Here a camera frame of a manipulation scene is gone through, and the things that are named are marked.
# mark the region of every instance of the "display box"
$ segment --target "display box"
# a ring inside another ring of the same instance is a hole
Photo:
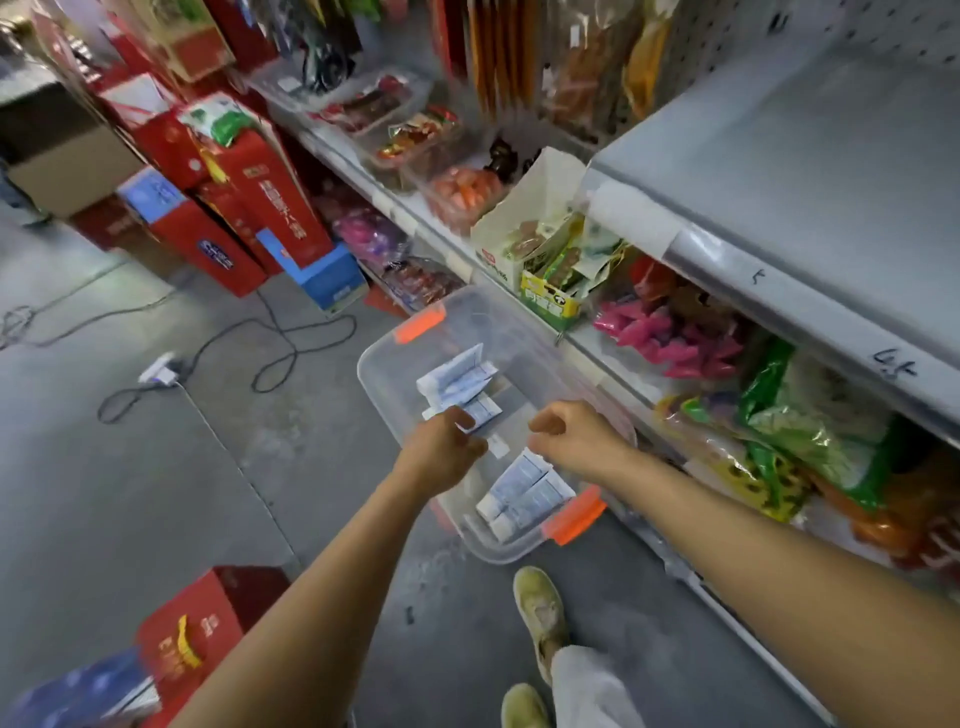
[[[100,98],[140,151],[179,189],[190,189],[209,177],[190,132],[177,118],[178,98],[153,75],[134,76],[102,91]]]
[[[573,155],[544,147],[510,194],[473,226],[470,245],[514,293],[520,292],[524,271],[538,271],[569,239],[574,219],[570,204],[586,171]],[[528,255],[509,255],[520,225],[536,221],[544,242]]]
[[[184,81],[193,83],[233,63],[203,0],[107,0],[105,5]]]
[[[246,296],[267,279],[240,243],[153,167],[124,182],[117,194],[150,232],[233,295]]]
[[[218,119],[233,114],[247,117],[254,128],[243,128],[230,139],[221,136],[222,144],[213,138],[217,135],[213,129]],[[299,267],[333,250],[273,124],[225,93],[191,104],[179,119],[201,145],[213,179],[229,182],[237,190],[244,205],[270,229]]]
[[[289,586],[275,567],[214,567],[143,621],[136,642],[165,715],[177,714]]]
[[[301,268],[270,230],[264,229],[256,237],[276,258],[276,262],[283,267],[287,275],[327,313],[339,313],[367,295],[367,279],[346,245],[338,245],[332,253]]]

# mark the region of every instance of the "plastic snack bag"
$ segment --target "plastic snack bag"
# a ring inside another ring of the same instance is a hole
[[[558,125],[586,138],[610,133],[620,69],[643,22],[635,0],[556,0],[548,33],[543,105]]]
[[[883,502],[906,432],[869,392],[781,339],[743,393],[739,421],[869,512]]]
[[[780,522],[790,521],[804,506],[809,479],[786,458],[770,450],[757,463],[745,443],[689,418],[682,398],[661,400],[656,412],[667,436],[707,464],[737,499]]]

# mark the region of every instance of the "olive green sneaker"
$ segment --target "olive green sneaker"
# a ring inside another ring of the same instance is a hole
[[[552,687],[550,669],[543,658],[543,644],[548,641],[560,645],[570,643],[560,593],[545,571],[523,567],[514,576],[514,600],[533,638],[540,676],[543,682]]]
[[[503,696],[501,728],[550,728],[550,716],[532,685],[514,685]]]

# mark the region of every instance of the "clear plastic bin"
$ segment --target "clear plastic bin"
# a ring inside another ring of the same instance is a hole
[[[373,405],[397,441],[402,442],[422,422],[427,408],[426,399],[417,390],[417,379],[452,356],[483,344],[484,359],[499,370],[486,393],[503,412],[476,434],[485,438],[495,434],[510,451],[500,459],[488,452],[459,485],[437,501],[467,548],[492,564],[515,561],[547,539],[566,544],[606,508],[597,486],[559,470],[577,497],[510,542],[498,542],[477,513],[477,502],[526,446],[530,434],[527,423],[546,404],[561,399],[587,400],[631,443],[636,443],[627,417],[564,363],[549,331],[529,319],[518,303],[503,296],[500,291],[475,285],[456,291],[371,345],[357,364],[357,375]]]
[[[463,158],[476,143],[461,117],[460,121],[451,124],[449,129],[441,131],[402,155],[389,159],[380,157],[377,152],[391,142],[390,126],[404,123],[425,107],[426,103],[407,116],[398,114],[391,119],[390,123],[380,125],[376,130],[371,130],[362,137],[354,138],[357,156],[364,169],[370,172],[380,184],[394,192],[417,190],[414,183],[403,174],[403,169],[414,160],[418,160],[418,164],[423,169],[439,172],[452,164],[452,160]]]
[[[463,144],[444,145],[433,154],[413,159],[400,171],[423,195],[437,219],[458,235],[469,235],[473,224],[496,207],[510,191],[509,185],[500,183],[497,192],[471,209],[455,205],[438,191],[437,185],[453,177],[455,168],[481,170],[490,164],[490,153],[480,147],[477,139],[471,137],[464,141]]]

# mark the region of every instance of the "red gift box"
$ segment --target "red gift box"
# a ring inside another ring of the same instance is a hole
[[[269,276],[283,273],[280,264],[256,239],[256,234],[263,230],[263,223],[244,206],[233,187],[211,180],[197,188],[197,196],[223,218],[224,223],[240,238],[240,242],[246,246]]]
[[[260,264],[229,232],[153,167],[146,167],[121,184],[117,195],[150,232],[234,296],[246,296],[267,279]]]
[[[331,253],[333,242],[300,188],[297,173],[269,121],[226,94],[213,94],[188,107],[180,113],[180,121],[189,125],[196,107],[218,104],[240,109],[257,128],[244,129],[224,147],[192,127],[203,145],[207,166],[215,170],[214,179],[229,181],[244,206],[270,229],[299,267]]]
[[[177,119],[177,97],[151,74],[141,73],[99,95],[154,167],[179,189],[209,177],[190,132]]]
[[[289,586],[275,567],[214,567],[143,621],[136,643],[162,716],[177,714]]]

